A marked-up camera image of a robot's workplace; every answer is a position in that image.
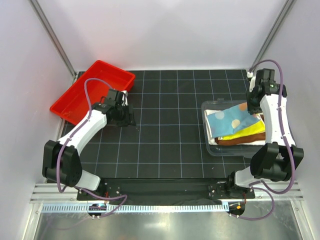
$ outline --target blue polka dot cloth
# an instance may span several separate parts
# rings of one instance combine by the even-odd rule
[[[212,138],[235,134],[259,121],[255,114],[248,113],[246,102],[207,116]]]

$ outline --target white wall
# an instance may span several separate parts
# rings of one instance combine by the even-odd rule
[[[57,137],[51,104],[71,75],[27,0],[0,1],[0,239],[20,240],[44,144]]]
[[[277,60],[283,70],[288,119],[297,144],[304,149],[296,178],[308,204],[315,239],[320,239],[319,11],[319,0],[296,1],[264,56]]]
[[[76,70],[249,67],[285,0],[39,0]]]

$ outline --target clear plastic bin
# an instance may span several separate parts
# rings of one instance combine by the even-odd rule
[[[227,101],[205,101],[201,105],[203,130],[205,136],[206,149],[212,156],[244,156],[245,158],[252,158],[257,151],[262,147],[259,145],[234,145],[234,146],[221,146],[210,145],[207,134],[207,123],[205,117],[205,110],[225,110],[235,105],[245,103],[245,100],[227,100]]]

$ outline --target stack of folded clothes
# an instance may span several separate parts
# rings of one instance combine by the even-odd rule
[[[210,145],[264,145],[266,127],[263,115],[249,114],[247,103],[223,111],[205,110]]]

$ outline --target red container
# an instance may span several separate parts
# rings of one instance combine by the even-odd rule
[[[85,95],[85,81],[90,78],[101,79],[119,91],[129,91],[136,76],[103,61],[96,61],[51,107],[50,111],[68,122],[77,125],[87,114],[89,107]],[[109,87],[99,81],[87,83],[91,104],[106,96]]]

